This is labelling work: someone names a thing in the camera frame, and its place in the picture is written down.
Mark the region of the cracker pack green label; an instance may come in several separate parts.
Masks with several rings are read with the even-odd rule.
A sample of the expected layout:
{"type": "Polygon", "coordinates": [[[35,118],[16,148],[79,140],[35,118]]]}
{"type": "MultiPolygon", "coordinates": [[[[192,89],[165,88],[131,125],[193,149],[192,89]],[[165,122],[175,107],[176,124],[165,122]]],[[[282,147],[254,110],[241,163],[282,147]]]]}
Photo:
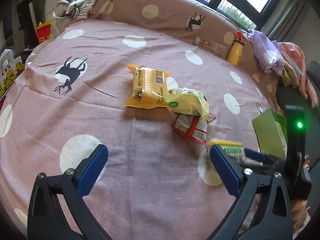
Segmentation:
{"type": "Polygon", "coordinates": [[[238,162],[245,163],[246,155],[244,151],[243,144],[240,142],[212,139],[208,145],[210,147],[214,145],[220,145],[227,155],[236,159],[238,162]]]}

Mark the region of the red snack packet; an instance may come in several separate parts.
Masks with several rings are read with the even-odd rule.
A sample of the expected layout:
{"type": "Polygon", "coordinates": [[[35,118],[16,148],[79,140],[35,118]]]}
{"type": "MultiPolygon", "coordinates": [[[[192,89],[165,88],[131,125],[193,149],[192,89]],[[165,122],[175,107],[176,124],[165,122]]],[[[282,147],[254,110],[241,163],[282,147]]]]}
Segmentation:
{"type": "Polygon", "coordinates": [[[208,124],[216,119],[217,116],[212,113],[209,113],[206,120],[198,115],[180,114],[173,122],[172,128],[184,140],[205,145],[208,124]]]}

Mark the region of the pale green snack bag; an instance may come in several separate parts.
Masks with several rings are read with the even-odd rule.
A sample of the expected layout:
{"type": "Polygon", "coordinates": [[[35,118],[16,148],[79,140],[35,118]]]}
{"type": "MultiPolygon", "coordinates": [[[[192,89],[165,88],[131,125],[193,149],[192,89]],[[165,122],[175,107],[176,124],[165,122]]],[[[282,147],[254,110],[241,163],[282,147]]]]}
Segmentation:
{"type": "Polygon", "coordinates": [[[201,116],[207,120],[209,105],[201,91],[190,88],[168,90],[164,102],[169,108],[179,114],[201,116]]]}

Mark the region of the orange-yellow bread packet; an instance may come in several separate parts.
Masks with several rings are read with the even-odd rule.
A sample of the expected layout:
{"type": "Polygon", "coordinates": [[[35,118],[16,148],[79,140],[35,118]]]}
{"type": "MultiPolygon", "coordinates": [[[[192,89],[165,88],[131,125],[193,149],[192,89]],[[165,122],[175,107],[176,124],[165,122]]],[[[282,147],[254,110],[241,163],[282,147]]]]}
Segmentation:
{"type": "Polygon", "coordinates": [[[124,106],[142,109],[169,108],[164,98],[168,95],[167,78],[170,73],[134,64],[128,64],[127,67],[133,74],[132,94],[124,106]]]}

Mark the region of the green white cardboard box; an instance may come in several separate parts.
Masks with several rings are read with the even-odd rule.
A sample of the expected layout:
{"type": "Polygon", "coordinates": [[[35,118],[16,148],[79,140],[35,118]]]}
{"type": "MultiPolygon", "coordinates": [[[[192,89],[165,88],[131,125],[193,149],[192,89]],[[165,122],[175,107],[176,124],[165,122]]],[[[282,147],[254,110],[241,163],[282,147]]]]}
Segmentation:
{"type": "Polygon", "coordinates": [[[260,152],[286,159],[286,119],[268,108],[252,121],[260,152]]]}

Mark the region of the dark grey sofa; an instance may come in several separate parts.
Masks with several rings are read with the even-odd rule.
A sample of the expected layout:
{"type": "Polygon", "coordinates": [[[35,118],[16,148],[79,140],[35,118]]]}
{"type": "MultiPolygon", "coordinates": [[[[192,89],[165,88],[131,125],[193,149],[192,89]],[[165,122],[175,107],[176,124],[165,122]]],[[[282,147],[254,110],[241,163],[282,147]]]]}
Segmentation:
{"type": "MultiPolygon", "coordinates": [[[[313,85],[319,103],[319,63],[311,61],[307,64],[306,74],[308,81],[313,85]]],[[[284,87],[281,78],[278,79],[276,99],[283,109],[285,105],[297,105],[304,108],[306,122],[306,146],[305,153],[309,156],[310,172],[319,160],[319,106],[311,107],[310,99],[304,99],[298,88],[292,85],[284,87]]]]}

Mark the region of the yellow patterned cloth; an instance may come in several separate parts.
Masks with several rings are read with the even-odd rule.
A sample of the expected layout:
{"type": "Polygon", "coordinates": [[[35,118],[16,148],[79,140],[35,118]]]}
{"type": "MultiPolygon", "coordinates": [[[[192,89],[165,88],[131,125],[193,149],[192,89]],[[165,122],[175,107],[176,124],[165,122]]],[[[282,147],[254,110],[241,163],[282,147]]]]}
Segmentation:
{"type": "Polygon", "coordinates": [[[300,84],[299,77],[297,76],[295,70],[290,66],[282,67],[277,74],[281,77],[284,87],[289,85],[298,87],[300,84]]]}

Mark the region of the purple floral cloth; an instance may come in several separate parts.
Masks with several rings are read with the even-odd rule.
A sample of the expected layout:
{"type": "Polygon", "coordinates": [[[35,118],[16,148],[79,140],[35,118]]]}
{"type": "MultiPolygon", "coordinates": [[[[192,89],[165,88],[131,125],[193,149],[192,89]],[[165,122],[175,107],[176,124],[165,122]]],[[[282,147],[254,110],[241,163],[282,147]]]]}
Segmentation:
{"type": "Polygon", "coordinates": [[[266,74],[275,72],[278,76],[282,76],[286,62],[278,47],[264,33],[257,30],[251,30],[248,39],[263,72],[266,74]]]}

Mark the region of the yellow bear bottle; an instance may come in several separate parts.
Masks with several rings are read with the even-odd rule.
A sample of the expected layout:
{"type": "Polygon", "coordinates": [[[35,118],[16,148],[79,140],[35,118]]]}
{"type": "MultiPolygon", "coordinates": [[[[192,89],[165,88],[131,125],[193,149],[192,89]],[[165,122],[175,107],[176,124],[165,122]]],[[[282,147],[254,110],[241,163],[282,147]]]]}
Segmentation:
{"type": "Polygon", "coordinates": [[[237,67],[240,63],[242,52],[244,49],[244,42],[242,41],[242,33],[240,31],[237,32],[238,38],[233,41],[232,47],[229,50],[227,55],[227,62],[231,63],[235,67],[237,67]]]}

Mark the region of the pink polka dot sheet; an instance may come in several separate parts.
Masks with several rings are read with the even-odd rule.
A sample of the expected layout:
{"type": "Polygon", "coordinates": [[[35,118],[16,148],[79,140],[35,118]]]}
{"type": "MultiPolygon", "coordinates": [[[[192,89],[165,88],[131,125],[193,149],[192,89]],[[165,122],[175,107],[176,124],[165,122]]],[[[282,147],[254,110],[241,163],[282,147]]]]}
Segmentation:
{"type": "Polygon", "coordinates": [[[258,149],[252,120],[275,107],[278,78],[251,53],[241,68],[173,37],[86,20],[28,62],[1,110],[1,202],[22,231],[36,176],[77,167],[97,145],[109,159],[85,203],[113,239],[207,239],[234,202],[214,186],[203,145],[173,129],[167,108],[126,107],[128,64],[170,73],[171,88],[207,98],[208,137],[258,149]]]}

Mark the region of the clear plastic bottle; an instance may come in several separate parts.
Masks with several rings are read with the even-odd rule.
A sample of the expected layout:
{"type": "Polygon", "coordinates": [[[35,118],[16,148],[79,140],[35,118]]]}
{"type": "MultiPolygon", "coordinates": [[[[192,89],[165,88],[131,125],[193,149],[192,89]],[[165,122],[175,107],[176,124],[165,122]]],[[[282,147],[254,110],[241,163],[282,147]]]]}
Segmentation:
{"type": "Polygon", "coordinates": [[[214,41],[202,40],[200,37],[195,37],[193,40],[193,44],[198,46],[204,50],[209,51],[210,53],[219,56],[221,58],[225,58],[226,48],[214,41]]]}

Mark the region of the red fries box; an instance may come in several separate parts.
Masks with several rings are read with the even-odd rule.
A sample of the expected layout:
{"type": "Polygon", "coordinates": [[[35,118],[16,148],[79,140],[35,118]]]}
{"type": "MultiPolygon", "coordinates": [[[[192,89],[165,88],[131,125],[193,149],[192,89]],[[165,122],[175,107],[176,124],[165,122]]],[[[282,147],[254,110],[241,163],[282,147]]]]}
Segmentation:
{"type": "Polygon", "coordinates": [[[39,22],[37,29],[36,29],[36,34],[37,34],[37,39],[38,39],[39,44],[50,39],[50,36],[52,34],[51,25],[52,25],[51,20],[48,20],[44,23],[39,22]]]}

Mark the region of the brown polka dot bolster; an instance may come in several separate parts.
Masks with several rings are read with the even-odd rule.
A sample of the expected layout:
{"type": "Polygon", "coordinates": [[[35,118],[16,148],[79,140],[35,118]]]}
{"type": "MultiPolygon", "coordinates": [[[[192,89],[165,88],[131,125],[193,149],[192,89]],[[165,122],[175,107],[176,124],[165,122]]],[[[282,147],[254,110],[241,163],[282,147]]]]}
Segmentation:
{"type": "Polygon", "coordinates": [[[123,23],[174,39],[166,55],[173,61],[180,85],[196,81],[224,83],[221,70],[246,74],[265,93],[276,88],[278,76],[258,66],[246,32],[217,11],[194,0],[94,0],[92,20],[123,23]]]}

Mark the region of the striped white cloth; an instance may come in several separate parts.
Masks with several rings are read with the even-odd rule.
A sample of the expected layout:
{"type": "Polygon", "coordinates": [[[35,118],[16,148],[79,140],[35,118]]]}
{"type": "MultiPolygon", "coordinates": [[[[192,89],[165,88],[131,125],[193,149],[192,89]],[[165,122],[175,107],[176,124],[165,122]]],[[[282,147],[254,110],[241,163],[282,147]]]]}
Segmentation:
{"type": "Polygon", "coordinates": [[[69,3],[67,0],[56,2],[52,12],[52,20],[61,20],[63,18],[85,20],[89,18],[94,0],[73,0],[69,3]]]}

